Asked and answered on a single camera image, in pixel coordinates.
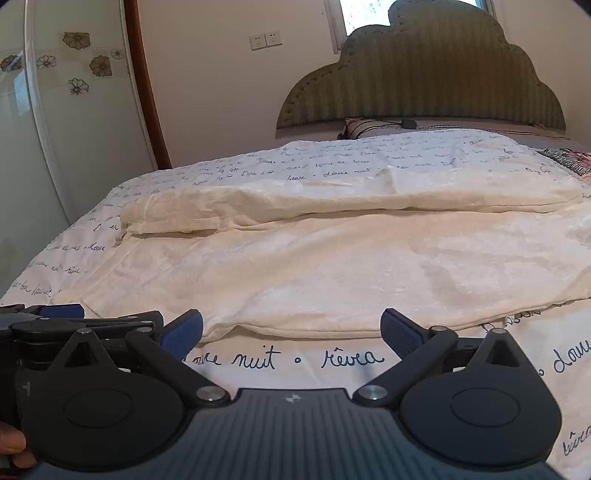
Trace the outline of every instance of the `bed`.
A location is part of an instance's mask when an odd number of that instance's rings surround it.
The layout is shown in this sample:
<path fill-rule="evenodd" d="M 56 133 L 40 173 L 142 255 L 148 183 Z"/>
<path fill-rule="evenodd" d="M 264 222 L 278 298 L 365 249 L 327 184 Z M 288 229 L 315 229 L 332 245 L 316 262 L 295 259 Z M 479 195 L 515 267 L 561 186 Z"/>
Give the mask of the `bed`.
<path fill-rule="evenodd" d="M 98 317 L 158 309 L 166 321 L 198 308 L 204 342 L 187 362 L 232 394 L 352 393 L 399 360 L 379 338 L 386 307 L 464 336 L 504 326 L 560 404 L 550 464 L 588 479 L 591 192 L 573 153 L 584 147 L 564 136 L 558 100 L 488 14 L 398 0 L 390 18 L 355 31 L 278 118 L 278 128 L 358 119 L 345 140 L 130 179 L 0 303 L 77 302 Z M 463 38 L 478 49 L 454 48 Z M 404 51 L 431 62 L 400 68 Z M 434 87 L 437 69 L 449 81 Z M 478 91 L 457 90 L 457 75 Z M 402 118 L 417 128 L 395 125 Z"/>

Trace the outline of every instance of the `glass door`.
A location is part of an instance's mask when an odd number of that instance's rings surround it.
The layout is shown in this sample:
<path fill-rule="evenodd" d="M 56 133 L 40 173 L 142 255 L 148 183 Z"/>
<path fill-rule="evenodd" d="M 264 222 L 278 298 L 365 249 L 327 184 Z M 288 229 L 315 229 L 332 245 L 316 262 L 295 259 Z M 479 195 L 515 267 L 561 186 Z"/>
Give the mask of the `glass door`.
<path fill-rule="evenodd" d="M 24 11 L 25 0 L 9 0 L 0 8 L 0 297 L 69 225 L 27 92 Z"/>
<path fill-rule="evenodd" d="M 118 184 L 157 169 L 131 80 L 124 9 L 120 0 L 27 4 L 32 95 L 78 218 Z"/>

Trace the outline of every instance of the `gray plastic housing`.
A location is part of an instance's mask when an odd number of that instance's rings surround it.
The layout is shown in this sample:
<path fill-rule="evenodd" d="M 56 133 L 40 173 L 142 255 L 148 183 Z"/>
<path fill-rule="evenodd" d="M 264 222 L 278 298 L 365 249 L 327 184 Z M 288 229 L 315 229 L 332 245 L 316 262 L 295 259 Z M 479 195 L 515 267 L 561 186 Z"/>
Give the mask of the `gray plastic housing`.
<path fill-rule="evenodd" d="M 444 463 L 411 443 L 389 410 L 361 407 L 343 389 L 244 389 L 226 407 L 198 411 L 172 446 L 140 465 L 73 472 L 41 463 L 27 475 L 28 480 L 560 478 L 545 463 L 503 472 Z"/>

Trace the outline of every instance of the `metal screw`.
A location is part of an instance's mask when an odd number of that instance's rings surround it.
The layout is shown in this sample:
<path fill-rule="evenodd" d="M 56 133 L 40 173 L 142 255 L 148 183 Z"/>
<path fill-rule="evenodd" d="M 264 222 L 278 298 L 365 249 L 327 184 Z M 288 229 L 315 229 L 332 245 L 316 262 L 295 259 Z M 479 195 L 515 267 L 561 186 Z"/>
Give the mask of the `metal screw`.
<path fill-rule="evenodd" d="M 379 385 L 364 385 L 357 393 L 360 397 L 363 397 L 367 400 L 380 400 L 388 395 L 388 390 L 384 387 L 380 387 Z"/>
<path fill-rule="evenodd" d="M 197 397 L 205 401 L 221 400 L 224 395 L 226 395 L 226 391 L 217 385 L 208 385 L 197 390 Z"/>

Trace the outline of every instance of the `bedding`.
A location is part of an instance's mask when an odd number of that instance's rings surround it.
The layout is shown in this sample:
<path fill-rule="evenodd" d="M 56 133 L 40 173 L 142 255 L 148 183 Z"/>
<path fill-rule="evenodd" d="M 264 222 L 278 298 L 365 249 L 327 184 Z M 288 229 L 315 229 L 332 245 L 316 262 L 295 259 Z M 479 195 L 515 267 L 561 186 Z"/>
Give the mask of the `bedding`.
<path fill-rule="evenodd" d="M 591 178 L 591 153 L 588 151 L 572 148 L 543 148 L 538 152 L 568 168 L 585 181 Z"/>
<path fill-rule="evenodd" d="M 449 175 L 452 170 L 461 173 Z M 436 195 L 429 194 L 433 187 Z M 273 208 L 261 209 L 269 188 L 281 200 L 279 219 Z M 451 322 L 464 335 L 506 325 L 563 411 L 551 464 L 568 478 L 587 479 L 591 332 L 585 319 L 591 304 L 569 301 L 590 296 L 588 189 L 551 159 L 485 131 L 294 142 L 121 184 L 33 259 L 1 303 L 81 301 L 89 316 L 158 308 L 166 321 L 175 309 L 197 307 L 206 318 L 206 339 L 218 340 L 199 345 L 187 360 L 230 391 L 243 385 L 354 390 L 398 361 L 377 338 L 386 306 L 419 323 Z M 360 210 L 372 194 L 373 210 Z M 316 212 L 323 195 L 340 203 Z M 339 205 L 353 210 L 344 215 Z M 409 207 L 414 210 L 396 210 Z M 476 218 L 483 220 L 469 228 Z M 517 258 L 507 258 L 505 242 Z M 129 255 L 121 258 L 124 252 Z M 395 261 L 385 261 L 389 255 Z M 439 262 L 439 271 L 429 270 Z M 406 266 L 412 274 L 404 277 Z M 484 270 L 463 278 L 473 266 Z M 284 267 L 295 274 L 277 288 Z M 376 276 L 379 270 L 389 275 Z M 259 274 L 265 285 L 255 281 Z M 332 283 L 323 287 L 320 279 L 327 278 Z M 344 293 L 335 288 L 341 284 Z M 448 284 L 465 288 L 454 297 Z M 438 291 L 441 296 L 433 294 Z M 282 306 L 299 315 L 286 315 Z M 256 322 L 243 325 L 247 318 Z M 334 318 L 340 330 L 326 321 Z M 314 333 L 310 325 L 323 327 Z M 363 362 L 347 365 L 343 359 L 359 358 L 356 353 Z"/>
<path fill-rule="evenodd" d="M 345 120 L 345 128 L 341 132 L 340 138 L 356 140 L 358 138 L 404 134 L 412 131 L 397 125 L 401 120 L 401 118 L 348 118 Z M 535 127 L 532 125 L 516 124 L 514 122 L 478 120 L 474 118 L 413 118 L 411 120 L 416 122 L 417 129 L 421 131 L 446 128 L 470 128 L 495 132 L 531 148 L 591 150 L 591 148 L 565 137 L 564 131 L 553 128 Z"/>

